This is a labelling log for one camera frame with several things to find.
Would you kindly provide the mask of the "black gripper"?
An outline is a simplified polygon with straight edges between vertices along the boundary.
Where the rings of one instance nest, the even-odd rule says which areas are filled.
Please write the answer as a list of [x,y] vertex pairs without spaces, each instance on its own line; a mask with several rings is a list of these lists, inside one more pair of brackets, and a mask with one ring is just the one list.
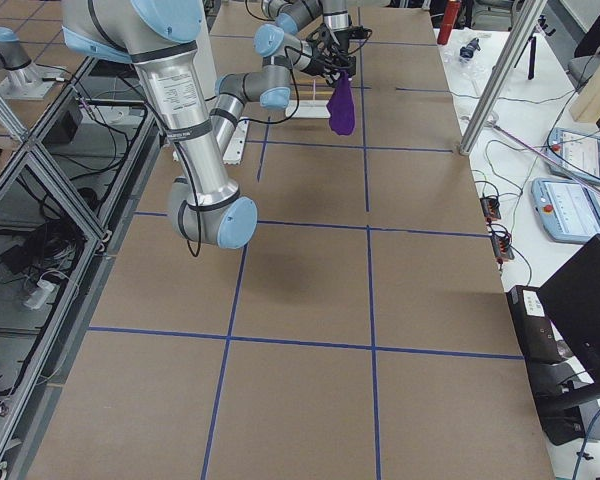
[[352,77],[356,73],[356,57],[349,47],[354,33],[353,27],[334,32],[320,25],[306,38],[311,53],[305,72],[325,80],[337,80],[343,73]]

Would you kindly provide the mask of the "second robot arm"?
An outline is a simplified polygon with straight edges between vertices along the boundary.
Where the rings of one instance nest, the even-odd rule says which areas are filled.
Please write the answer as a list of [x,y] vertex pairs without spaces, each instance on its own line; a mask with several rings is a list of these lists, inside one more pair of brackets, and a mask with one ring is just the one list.
[[65,78],[57,68],[35,63],[13,30],[0,26],[0,95],[13,100],[42,100],[51,88]]

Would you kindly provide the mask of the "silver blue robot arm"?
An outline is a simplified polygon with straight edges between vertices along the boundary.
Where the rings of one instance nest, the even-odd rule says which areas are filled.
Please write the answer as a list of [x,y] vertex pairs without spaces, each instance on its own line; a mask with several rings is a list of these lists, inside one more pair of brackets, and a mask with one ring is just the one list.
[[256,72],[217,81],[208,105],[194,66],[206,21],[195,1],[65,1],[66,45],[83,55],[131,65],[146,102],[182,164],[168,216],[190,243],[238,249],[254,234],[258,212],[223,162],[246,104],[287,108],[295,72],[334,87],[327,104],[331,129],[355,128],[350,82],[356,58],[349,45],[368,31],[351,22],[343,1],[266,1],[266,23],[254,37],[263,63]]

